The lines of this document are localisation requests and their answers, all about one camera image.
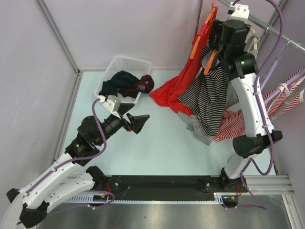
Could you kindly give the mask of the orange plastic hanger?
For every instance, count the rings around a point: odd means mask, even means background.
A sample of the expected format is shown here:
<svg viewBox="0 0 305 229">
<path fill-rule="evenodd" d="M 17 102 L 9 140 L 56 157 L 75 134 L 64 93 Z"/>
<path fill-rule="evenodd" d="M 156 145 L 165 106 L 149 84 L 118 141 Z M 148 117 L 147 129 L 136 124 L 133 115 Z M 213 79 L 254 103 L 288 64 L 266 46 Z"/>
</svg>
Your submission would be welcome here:
<svg viewBox="0 0 305 229">
<path fill-rule="evenodd" d="M 210 71 L 210 69 L 215 65 L 215 63 L 217 62 L 217 55 L 218 55 L 218 51 L 216 49 L 213 50 L 213 52 L 211 53 L 211 56 L 206 64 L 205 70 L 204 70 L 204 75 L 207 75 Z"/>
</svg>

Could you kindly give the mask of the black white striped tank top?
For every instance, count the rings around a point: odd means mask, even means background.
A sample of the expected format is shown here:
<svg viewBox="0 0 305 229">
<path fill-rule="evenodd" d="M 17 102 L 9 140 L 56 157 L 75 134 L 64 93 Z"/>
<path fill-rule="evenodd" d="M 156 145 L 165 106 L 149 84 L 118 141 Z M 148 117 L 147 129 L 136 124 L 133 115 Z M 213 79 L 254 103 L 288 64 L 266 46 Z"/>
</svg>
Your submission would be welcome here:
<svg viewBox="0 0 305 229">
<path fill-rule="evenodd" d="M 207 75 L 203 71 L 178 96 L 178 100 L 190 108 L 200 121 L 203 132 L 215 137 L 221 125 L 226 105 L 227 75 L 217 64 Z"/>
</svg>

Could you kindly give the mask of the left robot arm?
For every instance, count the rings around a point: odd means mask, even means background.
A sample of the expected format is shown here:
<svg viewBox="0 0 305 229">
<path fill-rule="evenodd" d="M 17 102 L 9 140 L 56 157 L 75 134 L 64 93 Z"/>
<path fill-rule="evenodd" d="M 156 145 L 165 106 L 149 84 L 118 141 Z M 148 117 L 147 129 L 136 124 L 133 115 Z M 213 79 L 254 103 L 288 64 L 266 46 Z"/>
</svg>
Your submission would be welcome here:
<svg viewBox="0 0 305 229">
<path fill-rule="evenodd" d="M 84 118 L 76 138 L 44 173 L 24 188 L 7 192 L 10 206 L 0 224 L 2 229 L 14 229 L 19 224 L 32 228 L 58 205 L 85 191 L 103 193 L 107 205 L 115 200 L 113 193 L 103 190 L 106 176 L 97 166 L 89 167 L 70 182 L 64 183 L 64 180 L 101 155 L 107 147 L 107 139 L 118 130 L 124 128 L 138 134 L 150 116 L 129 114 L 134 104 L 122 103 L 116 97 L 100 97 L 94 101 L 97 103 L 102 103 L 110 113 L 107 119 L 100 122 L 96 113 Z"/>
</svg>

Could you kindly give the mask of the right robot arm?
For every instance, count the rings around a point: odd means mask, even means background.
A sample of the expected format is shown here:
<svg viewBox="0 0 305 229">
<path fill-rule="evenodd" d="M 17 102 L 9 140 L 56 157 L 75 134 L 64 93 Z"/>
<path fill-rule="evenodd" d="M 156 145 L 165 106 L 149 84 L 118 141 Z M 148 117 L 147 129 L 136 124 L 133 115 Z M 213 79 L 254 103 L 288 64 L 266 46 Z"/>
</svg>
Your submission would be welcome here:
<svg viewBox="0 0 305 229">
<path fill-rule="evenodd" d="M 245 39 L 250 25 L 240 20 L 214 20 L 209 35 L 209 46 L 218 52 L 220 67 L 231 82 L 244 115 L 245 135 L 233 139 L 235 153 L 222 168 L 220 190 L 236 191 L 242 187 L 241 174 L 248 163 L 283 138 L 268 118 L 256 75 L 255 56 L 245 51 Z"/>
</svg>

